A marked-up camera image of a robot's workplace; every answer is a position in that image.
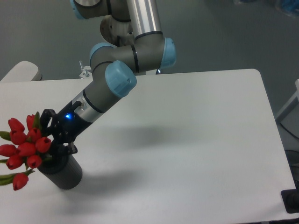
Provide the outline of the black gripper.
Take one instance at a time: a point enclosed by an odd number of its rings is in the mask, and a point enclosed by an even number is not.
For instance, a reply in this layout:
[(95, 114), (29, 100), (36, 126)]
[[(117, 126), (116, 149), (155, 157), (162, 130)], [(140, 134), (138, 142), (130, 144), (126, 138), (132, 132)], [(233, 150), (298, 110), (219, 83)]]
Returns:
[(69, 102), (59, 113), (53, 109), (45, 109), (42, 112), (40, 116), (42, 136), (52, 135), (55, 141), (50, 146), (50, 155), (53, 160), (78, 152), (73, 142), (91, 125), (91, 122), (85, 121), (75, 113), (81, 105), (80, 101)]

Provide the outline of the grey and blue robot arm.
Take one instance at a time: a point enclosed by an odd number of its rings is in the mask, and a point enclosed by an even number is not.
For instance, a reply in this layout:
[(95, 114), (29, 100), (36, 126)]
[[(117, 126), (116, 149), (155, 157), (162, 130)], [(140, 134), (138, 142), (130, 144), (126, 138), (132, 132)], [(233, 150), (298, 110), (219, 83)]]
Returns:
[(126, 46), (96, 44), (90, 52), (92, 82), (60, 112), (43, 111), (42, 133), (53, 137), (48, 152), (41, 154), (45, 161), (75, 154), (76, 137), (129, 94), (137, 75), (176, 62), (175, 45), (163, 35), (154, 0), (73, 0), (71, 6), (81, 19), (109, 15), (117, 23), (129, 23), (133, 41)]

